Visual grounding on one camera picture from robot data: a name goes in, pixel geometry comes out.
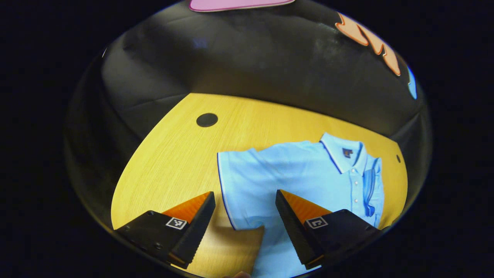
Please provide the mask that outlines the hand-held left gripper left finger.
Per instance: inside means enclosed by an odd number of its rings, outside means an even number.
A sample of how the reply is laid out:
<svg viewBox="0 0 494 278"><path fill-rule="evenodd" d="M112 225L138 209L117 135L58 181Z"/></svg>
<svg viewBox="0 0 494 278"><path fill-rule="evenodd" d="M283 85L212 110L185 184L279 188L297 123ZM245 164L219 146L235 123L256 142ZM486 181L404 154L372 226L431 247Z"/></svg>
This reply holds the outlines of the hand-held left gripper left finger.
<svg viewBox="0 0 494 278"><path fill-rule="evenodd" d="M158 261L187 269L215 207L214 192L205 192L161 213L148 210L116 233Z"/></svg>

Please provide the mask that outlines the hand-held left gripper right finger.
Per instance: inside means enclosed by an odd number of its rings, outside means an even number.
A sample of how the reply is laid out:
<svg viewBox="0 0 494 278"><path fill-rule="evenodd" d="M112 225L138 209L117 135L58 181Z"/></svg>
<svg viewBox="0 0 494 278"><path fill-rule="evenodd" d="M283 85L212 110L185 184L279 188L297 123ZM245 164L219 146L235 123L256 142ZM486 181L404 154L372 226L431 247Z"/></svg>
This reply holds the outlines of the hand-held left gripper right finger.
<svg viewBox="0 0 494 278"><path fill-rule="evenodd" d="M275 205L307 269L338 264L384 233L347 209L332 212L285 190L277 190Z"/></svg>

